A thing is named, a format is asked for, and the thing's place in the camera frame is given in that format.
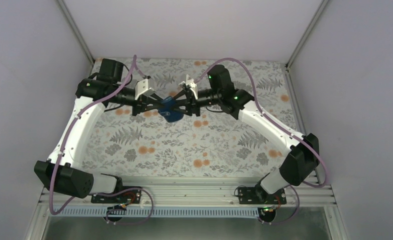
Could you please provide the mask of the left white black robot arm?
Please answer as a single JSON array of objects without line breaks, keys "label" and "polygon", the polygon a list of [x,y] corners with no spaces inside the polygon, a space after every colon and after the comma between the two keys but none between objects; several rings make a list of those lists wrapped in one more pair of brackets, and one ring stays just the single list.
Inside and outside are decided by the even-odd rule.
[{"label": "left white black robot arm", "polygon": [[142,80],[130,88],[133,75],[123,75],[124,69],[123,63],[104,58],[100,70],[78,84],[73,110],[58,144],[46,161],[37,161],[34,166],[35,174],[50,193],[83,199],[115,192],[118,177],[80,169],[94,126],[110,103],[130,106],[134,116],[162,106],[151,76],[139,72]]}]

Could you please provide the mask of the blue leather card holder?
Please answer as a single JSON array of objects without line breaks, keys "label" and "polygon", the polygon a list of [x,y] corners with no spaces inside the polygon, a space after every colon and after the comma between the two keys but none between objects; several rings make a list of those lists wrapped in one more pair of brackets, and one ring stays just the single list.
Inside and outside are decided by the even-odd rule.
[{"label": "blue leather card holder", "polygon": [[173,105],[176,100],[172,96],[168,96],[161,102],[162,107],[157,109],[157,112],[168,122],[175,123],[183,119],[184,114],[173,110]]}]

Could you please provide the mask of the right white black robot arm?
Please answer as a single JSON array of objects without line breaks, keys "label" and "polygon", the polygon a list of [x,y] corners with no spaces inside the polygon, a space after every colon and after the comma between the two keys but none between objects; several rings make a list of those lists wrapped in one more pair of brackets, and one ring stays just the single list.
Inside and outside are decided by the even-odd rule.
[{"label": "right white black robot arm", "polygon": [[288,127],[266,112],[256,95],[235,88],[224,65],[214,65],[208,72],[210,88],[198,90],[196,82],[186,76],[182,90],[168,102],[167,109],[184,115],[199,116],[201,108],[218,105],[221,110],[239,120],[276,145],[286,156],[278,169],[272,170],[256,184],[256,189],[274,194],[287,186],[299,186],[320,164],[319,140],[312,133],[304,135]]}]

